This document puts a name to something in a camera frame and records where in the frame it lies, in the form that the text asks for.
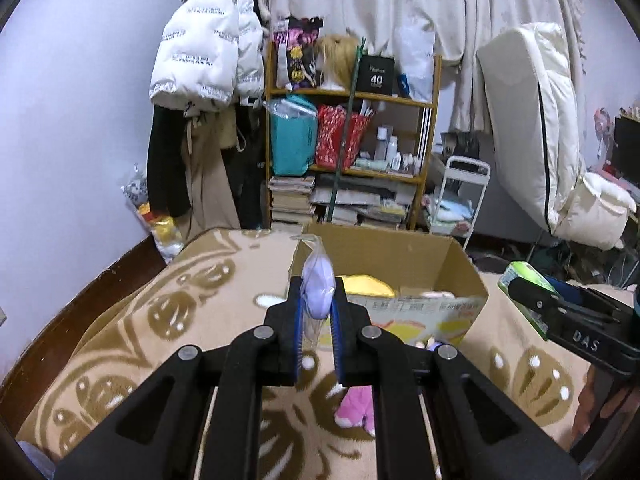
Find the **person's right hand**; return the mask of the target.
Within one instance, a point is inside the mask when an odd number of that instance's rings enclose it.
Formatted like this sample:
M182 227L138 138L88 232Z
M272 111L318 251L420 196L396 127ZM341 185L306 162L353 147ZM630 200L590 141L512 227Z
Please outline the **person's right hand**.
M597 400L596 388L608 376L594 365L590 365L585 377L585 385L578 396L578 408L575 413L570 440L578 441L590 428L591 423L598 417L611 417L616 408L620 413L635 412L639 407L639 389L629 391L628 388L620 389L608 402Z

